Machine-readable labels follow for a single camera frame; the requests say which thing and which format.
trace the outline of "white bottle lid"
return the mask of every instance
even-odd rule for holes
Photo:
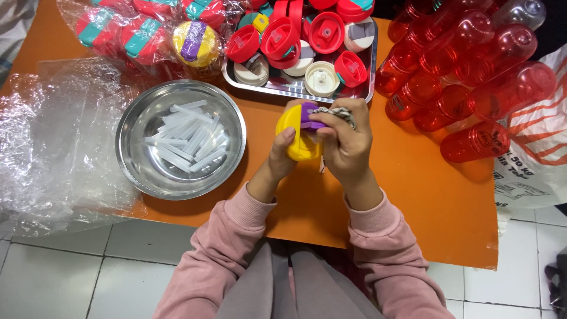
[[[345,24],[345,47],[349,51],[358,53],[370,47],[375,36],[376,29],[372,18]]]
[[[257,53],[242,64],[234,63],[234,77],[238,83],[262,86],[268,81],[268,62],[264,56]]]
[[[303,84],[309,94],[325,98],[332,95],[340,83],[335,67],[329,62],[312,63],[305,72]]]
[[[307,68],[313,63],[313,59],[315,58],[315,51],[311,49],[309,42],[303,40],[300,41],[301,53],[299,54],[299,60],[294,66],[283,70],[292,77],[301,77],[305,75]]]

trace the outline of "orange table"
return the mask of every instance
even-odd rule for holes
[[[376,22],[379,64],[392,43],[386,36],[389,21]],[[40,60],[87,55],[61,19],[55,0],[41,0],[12,72],[34,73]],[[248,132],[246,151],[236,172],[216,190],[196,199],[168,202],[145,196],[134,207],[137,211],[147,208],[144,219],[201,225],[215,202],[233,196],[268,154],[276,121],[287,100],[228,86],[225,90],[240,107]],[[0,93],[8,94],[8,85]],[[369,104],[374,134],[370,165],[390,201],[404,212],[425,258],[496,268],[493,161],[448,164],[441,158],[438,145],[445,132],[426,136],[412,123],[396,125],[386,118],[385,102],[375,94]],[[281,183],[277,191],[280,204],[267,219],[266,236],[334,247],[348,244],[348,213],[341,186],[330,173],[319,174],[318,168],[319,161],[300,163]]]

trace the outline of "finger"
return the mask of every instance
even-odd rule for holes
[[[317,137],[323,141],[323,156],[330,160],[338,151],[337,132],[329,127],[317,130]]]
[[[309,119],[312,121],[319,121],[334,129],[337,132],[337,137],[341,144],[348,144],[350,137],[354,134],[349,123],[338,116],[328,113],[316,113],[310,114]]]
[[[331,105],[331,109],[338,107],[346,107],[350,110],[350,112],[354,116],[354,121],[356,121],[356,129],[358,131],[365,131],[370,129],[369,111],[364,99],[336,99]]]
[[[292,108],[292,107],[294,107],[294,106],[296,106],[296,105],[298,105],[298,104],[302,104],[302,103],[304,103],[304,102],[311,102],[311,103],[317,105],[317,102],[316,102],[316,101],[311,101],[311,100],[306,100],[306,99],[295,99],[295,100],[289,101],[289,102],[286,104],[286,106],[285,106],[285,108],[283,109],[283,111],[285,112],[285,111],[289,110],[290,108]]]
[[[295,137],[295,128],[288,127],[280,132],[274,139],[274,144],[272,145],[272,151],[276,155],[285,155],[288,146],[293,143]]]

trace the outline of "tile floor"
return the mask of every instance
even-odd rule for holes
[[[431,263],[456,319],[556,318],[543,267],[567,246],[567,217],[512,213],[498,271]],[[43,238],[0,229],[0,318],[150,318],[194,231],[143,220]]]

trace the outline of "pink sweatshirt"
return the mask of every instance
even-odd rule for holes
[[[429,266],[404,216],[386,194],[375,208],[350,212],[354,261],[367,270],[365,283],[379,310],[393,318],[454,318],[445,297],[426,273]],[[246,271],[247,255],[265,230],[276,204],[252,198],[244,185],[230,200],[218,202],[209,221],[191,238],[153,318],[213,319],[230,288]]]

